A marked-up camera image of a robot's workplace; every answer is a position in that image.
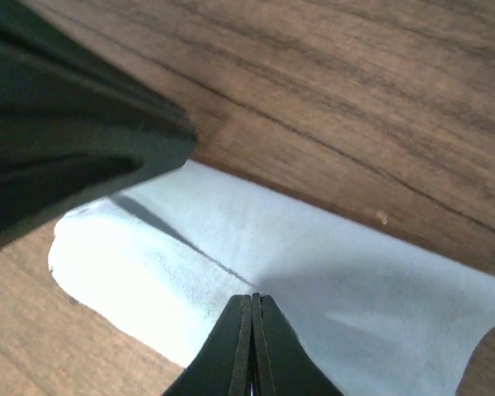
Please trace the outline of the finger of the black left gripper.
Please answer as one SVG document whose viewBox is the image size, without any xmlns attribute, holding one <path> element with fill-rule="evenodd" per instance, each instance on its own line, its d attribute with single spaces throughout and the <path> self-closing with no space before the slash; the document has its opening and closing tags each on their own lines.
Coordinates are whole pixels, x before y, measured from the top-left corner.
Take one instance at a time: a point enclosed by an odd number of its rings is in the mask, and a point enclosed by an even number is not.
<svg viewBox="0 0 495 396">
<path fill-rule="evenodd" d="M 0 248 L 72 208 L 179 168 L 176 103 L 18 1 L 0 1 Z"/>
</svg>

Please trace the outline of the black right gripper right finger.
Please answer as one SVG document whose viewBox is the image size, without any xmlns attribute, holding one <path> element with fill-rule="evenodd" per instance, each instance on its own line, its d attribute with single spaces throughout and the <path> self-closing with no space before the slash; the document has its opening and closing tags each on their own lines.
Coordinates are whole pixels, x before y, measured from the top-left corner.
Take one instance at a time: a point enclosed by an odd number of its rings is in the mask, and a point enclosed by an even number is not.
<svg viewBox="0 0 495 396">
<path fill-rule="evenodd" d="M 313 363 L 270 295 L 252 296 L 252 387 L 255 395 L 340 395 Z"/>
</svg>

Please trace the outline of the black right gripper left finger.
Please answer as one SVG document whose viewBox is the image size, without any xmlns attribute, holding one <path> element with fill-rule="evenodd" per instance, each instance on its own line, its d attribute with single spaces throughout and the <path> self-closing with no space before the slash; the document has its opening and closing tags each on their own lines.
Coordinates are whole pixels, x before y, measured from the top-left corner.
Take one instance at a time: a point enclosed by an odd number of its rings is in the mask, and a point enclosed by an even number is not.
<svg viewBox="0 0 495 396">
<path fill-rule="evenodd" d="M 166 395 L 251 393 L 252 298 L 231 297 L 196 358 Z"/>
</svg>

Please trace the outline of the light blue cleaning cloth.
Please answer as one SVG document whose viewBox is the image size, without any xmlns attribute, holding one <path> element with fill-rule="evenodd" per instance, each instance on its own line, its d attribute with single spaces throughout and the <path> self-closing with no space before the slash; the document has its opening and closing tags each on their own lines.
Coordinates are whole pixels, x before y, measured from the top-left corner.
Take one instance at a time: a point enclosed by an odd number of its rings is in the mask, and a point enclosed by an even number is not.
<svg viewBox="0 0 495 396">
<path fill-rule="evenodd" d="M 346 395 L 453 395 L 495 327 L 494 276 L 195 162 L 54 234 L 59 286 L 181 367 L 254 292 Z"/>
</svg>

